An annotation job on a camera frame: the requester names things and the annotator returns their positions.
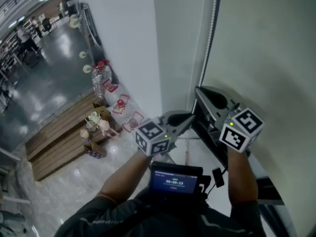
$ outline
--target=display screen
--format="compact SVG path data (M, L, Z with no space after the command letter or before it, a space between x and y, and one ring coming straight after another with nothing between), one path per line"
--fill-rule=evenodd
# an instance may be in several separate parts
M193 194L198 177L155 171L152 188L157 191Z

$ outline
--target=forearm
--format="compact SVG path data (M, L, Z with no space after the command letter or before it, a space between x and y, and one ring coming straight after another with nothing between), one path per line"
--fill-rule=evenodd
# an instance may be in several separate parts
M151 157L137 151L119 170L104 183L97 197L104 196L120 204L133 194L145 174Z
M258 200L258 186L246 153L228 148L228 194L232 205Z

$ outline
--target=black cable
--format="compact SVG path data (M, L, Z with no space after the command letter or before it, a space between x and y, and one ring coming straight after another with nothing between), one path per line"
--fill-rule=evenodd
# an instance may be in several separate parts
M217 179L217 181L215 182L213 187L209 190L209 192L207 193L207 197L208 197L209 193L212 191L212 189L215 187L215 185L218 183L218 181L223 177L223 175L225 174L226 171L227 171L227 167L223 170L222 175Z

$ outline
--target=wooden platform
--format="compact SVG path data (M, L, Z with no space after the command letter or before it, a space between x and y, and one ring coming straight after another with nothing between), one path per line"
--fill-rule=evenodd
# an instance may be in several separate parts
M96 101L94 94L88 95L26 143L27 159L32 163L36 181L45 179L85 153L83 145L86 139L81 138L80 130L86 129L84 119L94 110L92 103ZM113 119L109 122L116 131L122 130ZM97 144L108 139L99 129L91 135L91 140Z

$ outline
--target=gray floor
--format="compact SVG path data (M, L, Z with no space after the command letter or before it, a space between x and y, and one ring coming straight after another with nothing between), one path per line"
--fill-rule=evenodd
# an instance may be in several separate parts
M58 26L38 43L42 58L29 70L19 71L16 91L0 116L0 147L13 151L25 138L60 107L92 87L91 74L82 68L89 58L80 59L85 43L78 29L68 23Z

